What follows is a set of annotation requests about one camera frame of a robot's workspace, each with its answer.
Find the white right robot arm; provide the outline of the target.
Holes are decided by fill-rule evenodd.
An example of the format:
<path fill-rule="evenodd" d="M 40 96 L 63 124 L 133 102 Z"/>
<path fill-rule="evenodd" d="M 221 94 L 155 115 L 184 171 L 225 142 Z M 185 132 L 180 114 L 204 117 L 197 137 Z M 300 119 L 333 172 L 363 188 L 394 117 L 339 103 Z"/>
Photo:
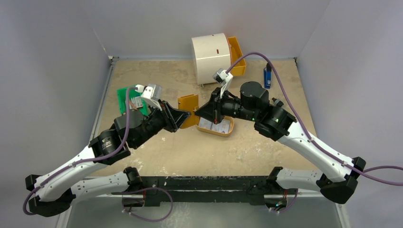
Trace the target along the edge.
<path fill-rule="evenodd" d="M 309 139 L 300 122 L 282 107 L 270 104 L 268 90 L 255 81 L 240 87 L 240 97 L 228 91 L 222 93 L 217 87 L 195 115 L 214 124 L 225 116 L 253 121 L 259 134 L 293 149 L 318 168 L 317 171 L 274 168 L 267 180 L 272 193 L 283 189 L 312 190 L 332 202 L 345 204 L 355 192 L 360 176 L 348 165 L 359 171 L 366 165 L 360 157 L 345 156 L 319 139 Z"/>

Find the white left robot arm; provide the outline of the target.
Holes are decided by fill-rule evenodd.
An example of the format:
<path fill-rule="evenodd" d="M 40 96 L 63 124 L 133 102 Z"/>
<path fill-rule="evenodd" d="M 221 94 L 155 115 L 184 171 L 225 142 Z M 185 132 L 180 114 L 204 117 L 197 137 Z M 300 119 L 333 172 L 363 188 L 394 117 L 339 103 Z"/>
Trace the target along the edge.
<path fill-rule="evenodd" d="M 149 115 L 128 110 L 114 120 L 112 126 L 92 139 L 74 158 L 45 175 L 26 177 L 29 195 L 23 203 L 27 215 L 52 217 L 60 214 L 80 200 L 107 193 L 137 194 L 143 181 L 136 168 L 104 178 L 87 179 L 87 176 L 130 155 L 161 130 L 176 132 L 191 116 L 189 111 L 171 107 L 159 100 L 161 108 Z"/>

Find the yellow leather card holder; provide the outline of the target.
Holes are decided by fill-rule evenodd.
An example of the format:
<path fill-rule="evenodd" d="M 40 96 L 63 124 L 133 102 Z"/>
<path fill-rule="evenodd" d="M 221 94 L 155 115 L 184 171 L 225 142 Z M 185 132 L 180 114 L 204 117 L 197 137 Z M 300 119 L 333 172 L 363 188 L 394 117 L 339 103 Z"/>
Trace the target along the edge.
<path fill-rule="evenodd" d="M 181 129 L 186 129 L 198 125 L 200 118 L 194 114 L 199 107 L 199 95 L 190 94 L 178 97 L 178 108 L 191 113 L 190 117 L 181 125 Z"/>

